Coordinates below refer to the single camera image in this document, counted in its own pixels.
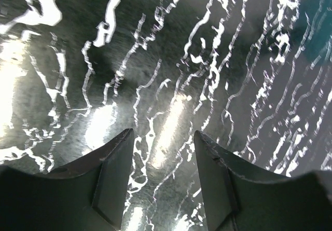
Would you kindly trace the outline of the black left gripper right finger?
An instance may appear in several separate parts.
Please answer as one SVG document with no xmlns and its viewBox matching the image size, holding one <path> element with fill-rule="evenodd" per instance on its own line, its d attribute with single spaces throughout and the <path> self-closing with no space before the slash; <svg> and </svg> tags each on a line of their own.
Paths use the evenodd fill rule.
<svg viewBox="0 0 332 231">
<path fill-rule="evenodd" d="M 194 135 L 209 230 L 331 230 L 331 172 L 290 178 Z"/>
</svg>

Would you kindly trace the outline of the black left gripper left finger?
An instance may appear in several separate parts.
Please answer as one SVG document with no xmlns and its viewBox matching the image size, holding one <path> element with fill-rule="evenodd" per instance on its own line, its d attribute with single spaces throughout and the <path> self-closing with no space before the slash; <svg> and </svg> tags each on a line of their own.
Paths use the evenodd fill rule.
<svg viewBox="0 0 332 231">
<path fill-rule="evenodd" d="M 120 230 L 133 129 L 47 174 L 1 166 L 1 230 Z"/>
</svg>

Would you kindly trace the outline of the cyan t shirt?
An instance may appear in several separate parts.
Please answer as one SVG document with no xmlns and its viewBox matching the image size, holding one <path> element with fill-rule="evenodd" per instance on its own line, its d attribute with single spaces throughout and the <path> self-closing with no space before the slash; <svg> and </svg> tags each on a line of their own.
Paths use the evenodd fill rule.
<svg viewBox="0 0 332 231">
<path fill-rule="evenodd" d="M 305 42 L 305 55 L 312 65 L 331 62 L 331 0 L 305 0 L 303 12 L 310 31 Z"/>
</svg>

